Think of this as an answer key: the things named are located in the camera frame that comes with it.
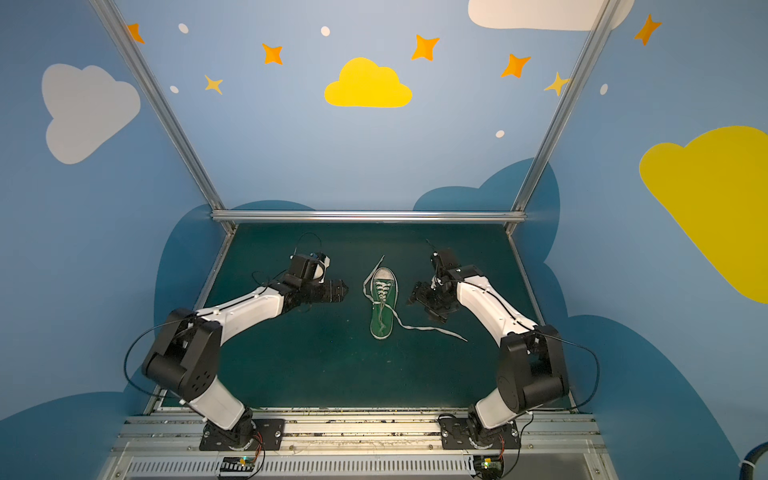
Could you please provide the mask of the green canvas sneaker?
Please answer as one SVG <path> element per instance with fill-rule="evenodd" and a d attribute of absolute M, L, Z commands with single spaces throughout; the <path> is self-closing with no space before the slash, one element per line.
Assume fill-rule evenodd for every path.
<path fill-rule="evenodd" d="M 373 270 L 364 284 L 364 293 L 372 304 L 370 332 L 377 340 L 388 338 L 395 321 L 398 285 L 394 273 L 386 267 Z"/>

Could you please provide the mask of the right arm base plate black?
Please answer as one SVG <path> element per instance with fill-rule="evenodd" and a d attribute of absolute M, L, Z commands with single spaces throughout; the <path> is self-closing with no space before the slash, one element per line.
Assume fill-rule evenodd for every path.
<path fill-rule="evenodd" d="M 437 417 L 437 424 L 444 450 L 502 450 L 521 446 L 519 430 L 514 422 L 487 429 L 474 416 L 464 418 L 442 414 Z"/>

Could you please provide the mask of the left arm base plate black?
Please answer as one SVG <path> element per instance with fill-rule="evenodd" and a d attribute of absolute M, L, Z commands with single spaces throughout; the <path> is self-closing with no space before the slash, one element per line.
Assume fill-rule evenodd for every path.
<path fill-rule="evenodd" d="M 241 419 L 232 429 L 225 430 L 211 421 L 203 428 L 200 451 L 247 452 L 258 448 L 277 451 L 281 447 L 286 422 L 284 419 Z"/>

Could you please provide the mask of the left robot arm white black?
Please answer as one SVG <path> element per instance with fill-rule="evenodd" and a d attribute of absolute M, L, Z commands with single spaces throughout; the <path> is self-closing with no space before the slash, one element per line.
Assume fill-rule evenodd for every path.
<path fill-rule="evenodd" d="M 157 334 L 143 361 L 142 374 L 177 395 L 209 423 L 233 431 L 246 407 L 218 379 L 222 346 L 303 304 L 341 302 L 348 291 L 341 280 L 314 280 L 300 286 L 273 282 L 212 308 L 177 309 Z"/>

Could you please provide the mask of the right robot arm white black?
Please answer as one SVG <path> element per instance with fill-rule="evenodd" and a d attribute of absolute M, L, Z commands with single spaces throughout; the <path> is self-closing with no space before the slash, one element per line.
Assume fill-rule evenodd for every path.
<path fill-rule="evenodd" d="M 569 394 L 557 329 L 541 326 L 519 312 L 474 266 L 442 270 L 432 280 L 416 283 L 409 301 L 423 305 L 439 320 L 466 308 L 499 347 L 496 388 L 472 408 L 471 418 L 479 429 L 496 429 Z"/>

